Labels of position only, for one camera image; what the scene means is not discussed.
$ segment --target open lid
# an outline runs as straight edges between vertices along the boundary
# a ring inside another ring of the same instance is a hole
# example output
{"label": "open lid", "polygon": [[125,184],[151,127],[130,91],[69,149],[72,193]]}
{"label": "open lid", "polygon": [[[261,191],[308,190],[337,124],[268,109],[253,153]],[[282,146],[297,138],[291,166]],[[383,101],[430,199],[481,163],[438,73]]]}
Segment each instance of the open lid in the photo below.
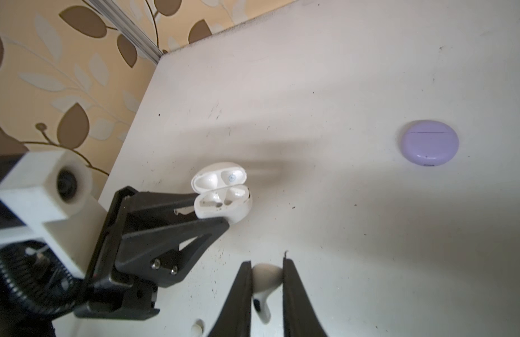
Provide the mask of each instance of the open lid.
{"label": "open lid", "polygon": [[194,192],[203,193],[219,188],[242,185],[247,180],[245,169],[235,163],[216,163],[201,169],[191,180]]}

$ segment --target wallpaper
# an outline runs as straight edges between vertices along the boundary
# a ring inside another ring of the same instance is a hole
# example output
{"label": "wallpaper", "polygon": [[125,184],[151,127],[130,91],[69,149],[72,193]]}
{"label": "wallpaper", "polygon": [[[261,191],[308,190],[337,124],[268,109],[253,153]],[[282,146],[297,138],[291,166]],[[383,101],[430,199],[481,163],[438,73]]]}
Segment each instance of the wallpaper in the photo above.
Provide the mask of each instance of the wallpaper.
{"label": "wallpaper", "polygon": [[98,197],[155,70],[81,0],[0,0],[0,154],[67,148]]}
{"label": "wallpaper", "polygon": [[113,0],[163,52],[231,28],[293,0]]}

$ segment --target silver screw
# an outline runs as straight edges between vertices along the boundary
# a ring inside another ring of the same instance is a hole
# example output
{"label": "silver screw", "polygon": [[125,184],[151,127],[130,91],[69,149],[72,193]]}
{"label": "silver screw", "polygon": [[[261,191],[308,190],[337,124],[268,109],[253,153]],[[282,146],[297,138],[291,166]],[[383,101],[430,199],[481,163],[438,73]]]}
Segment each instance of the silver screw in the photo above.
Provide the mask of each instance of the silver screw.
{"label": "silver screw", "polygon": [[152,269],[159,269],[161,267],[161,260],[159,259],[155,259],[153,260],[153,263],[152,263]]}

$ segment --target white table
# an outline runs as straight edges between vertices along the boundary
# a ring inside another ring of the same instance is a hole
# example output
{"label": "white table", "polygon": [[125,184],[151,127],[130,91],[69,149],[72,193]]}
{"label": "white table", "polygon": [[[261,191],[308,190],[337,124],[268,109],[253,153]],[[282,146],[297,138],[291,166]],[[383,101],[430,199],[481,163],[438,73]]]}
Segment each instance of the white table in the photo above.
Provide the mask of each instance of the white table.
{"label": "white table", "polygon": [[[401,156],[421,119],[458,132],[448,164]],[[158,316],[73,335],[207,335],[240,263],[288,250],[330,337],[520,336],[520,1],[301,1],[170,53],[100,202],[191,192],[218,161],[248,170],[250,215]],[[283,335],[269,305],[253,336]]]}

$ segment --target earbud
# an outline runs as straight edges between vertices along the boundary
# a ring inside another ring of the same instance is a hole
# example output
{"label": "earbud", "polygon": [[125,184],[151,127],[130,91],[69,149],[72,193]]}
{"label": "earbud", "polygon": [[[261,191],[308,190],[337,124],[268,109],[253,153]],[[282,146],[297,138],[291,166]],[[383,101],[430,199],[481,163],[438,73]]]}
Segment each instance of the earbud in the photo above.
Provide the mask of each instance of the earbud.
{"label": "earbud", "polygon": [[283,269],[272,264],[259,263],[252,268],[252,303],[262,323],[271,320],[267,298],[283,283]]}

